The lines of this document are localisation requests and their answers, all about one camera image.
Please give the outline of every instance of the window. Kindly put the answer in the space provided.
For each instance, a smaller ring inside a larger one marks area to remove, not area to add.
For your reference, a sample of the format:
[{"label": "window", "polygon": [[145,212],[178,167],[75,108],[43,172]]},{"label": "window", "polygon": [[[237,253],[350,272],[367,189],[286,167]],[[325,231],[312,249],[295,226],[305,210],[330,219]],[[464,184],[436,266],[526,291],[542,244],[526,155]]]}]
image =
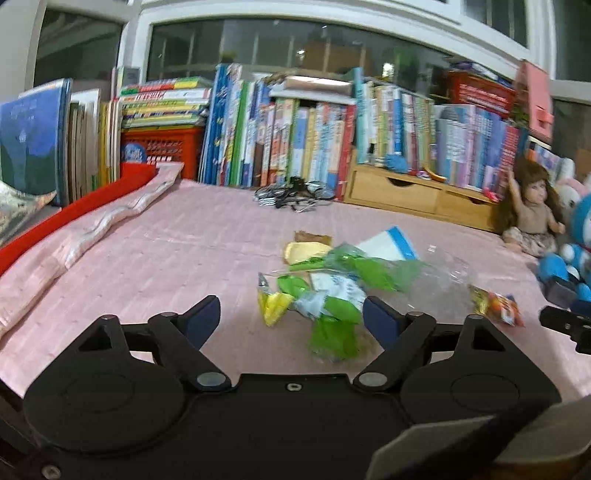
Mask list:
[{"label": "window", "polygon": [[591,82],[591,63],[586,60],[591,45],[591,2],[554,0],[556,25],[556,78]]},{"label": "window", "polygon": [[273,73],[299,69],[313,75],[342,74],[362,66],[368,76],[387,76],[426,94],[446,54],[375,32],[320,22],[276,18],[228,18],[155,25],[147,80],[201,75],[213,80],[220,61]]},{"label": "window", "polygon": [[59,78],[111,80],[122,26],[46,10],[39,37],[35,85]]},{"label": "window", "polygon": [[525,0],[465,0],[464,7],[468,17],[527,47]]}]

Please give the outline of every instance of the bookshelf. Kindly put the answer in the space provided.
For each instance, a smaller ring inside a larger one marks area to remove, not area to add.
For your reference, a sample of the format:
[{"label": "bookshelf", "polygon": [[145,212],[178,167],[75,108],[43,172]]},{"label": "bookshelf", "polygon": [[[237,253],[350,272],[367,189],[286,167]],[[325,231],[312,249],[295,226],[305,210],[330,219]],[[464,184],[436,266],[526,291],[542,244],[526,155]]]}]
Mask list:
[{"label": "bookshelf", "polygon": [[369,165],[351,166],[345,203],[493,231],[494,203],[481,193]]}]

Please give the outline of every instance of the blue stuffed toy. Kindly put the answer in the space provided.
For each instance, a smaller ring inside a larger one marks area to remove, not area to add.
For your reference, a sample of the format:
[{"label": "blue stuffed toy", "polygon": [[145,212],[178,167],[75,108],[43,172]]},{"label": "blue stuffed toy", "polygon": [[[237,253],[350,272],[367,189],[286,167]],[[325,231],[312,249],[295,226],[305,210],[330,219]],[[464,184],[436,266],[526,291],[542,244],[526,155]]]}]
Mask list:
[{"label": "blue stuffed toy", "polygon": [[576,243],[565,244],[560,256],[549,254],[540,259],[538,278],[544,283],[557,277],[566,282],[578,282],[576,296],[591,301],[591,194],[574,208],[570,222],[570,236]]}]

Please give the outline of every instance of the red box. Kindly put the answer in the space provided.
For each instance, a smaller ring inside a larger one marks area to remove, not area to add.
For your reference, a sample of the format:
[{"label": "red box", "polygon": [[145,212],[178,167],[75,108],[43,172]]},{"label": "red box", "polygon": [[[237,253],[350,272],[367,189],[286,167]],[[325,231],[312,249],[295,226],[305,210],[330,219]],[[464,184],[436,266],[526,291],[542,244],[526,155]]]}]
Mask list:
[{"label": "red box", "polygon": [[500,83],[470,72],[449,72],[450,103],[469,103],[489,112],[509,117],[515,102],[515,91]]},{"label": "red box", "polygon": [[182,178],[195,180],[202,145],[203,127],[130,128],[121,133],[121,161],[181,161]]}]

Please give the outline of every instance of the candy wrapper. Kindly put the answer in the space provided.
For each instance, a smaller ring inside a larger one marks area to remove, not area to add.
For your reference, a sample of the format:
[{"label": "candy wrapper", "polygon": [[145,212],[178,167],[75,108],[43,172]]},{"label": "candy wrapper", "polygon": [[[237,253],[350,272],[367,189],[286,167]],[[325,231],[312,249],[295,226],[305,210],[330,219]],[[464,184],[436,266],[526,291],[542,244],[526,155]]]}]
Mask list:
[{"label": "candy wrapper", "polygon": [[484,315],[493,322],[503,322],[514,327],[524,327],[521,312],[512,295],[506,297],[472,287],[474,313]]}]

